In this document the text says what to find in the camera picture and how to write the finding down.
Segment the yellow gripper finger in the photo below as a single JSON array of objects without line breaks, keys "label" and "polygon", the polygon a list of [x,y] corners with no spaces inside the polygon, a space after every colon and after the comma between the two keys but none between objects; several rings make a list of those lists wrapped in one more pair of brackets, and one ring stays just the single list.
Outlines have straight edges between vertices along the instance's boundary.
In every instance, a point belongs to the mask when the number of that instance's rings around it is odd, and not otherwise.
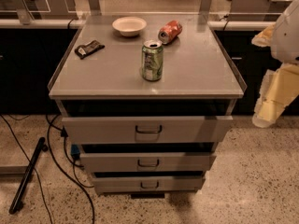
[{"label": "yellow gripper finger", "polygon": [[259,93],[252,123],[267,128],[277,121],[299,95],[299,66],[283,63],[276,71],[267,70]]},{"label": "yellow gripper finger", "polygon": [[274,28],[275,25],[272,24],[263,29],[260,33],[252,38],[251,44],[262,48],[269,47],[272,40]]}]

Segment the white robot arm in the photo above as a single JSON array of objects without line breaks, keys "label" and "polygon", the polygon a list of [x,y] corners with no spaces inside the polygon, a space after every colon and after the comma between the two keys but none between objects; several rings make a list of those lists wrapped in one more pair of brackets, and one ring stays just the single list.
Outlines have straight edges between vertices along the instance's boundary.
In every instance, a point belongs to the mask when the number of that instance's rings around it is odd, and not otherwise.
[{"label": "white robot arm", "polygon": [[272,57],[281,62],[276,71],[266,71],[254,107],[252,123],[267,128],[299,96],[299,0],[293,0],[276,23],[254,36],[251,43],[269,47]]}]

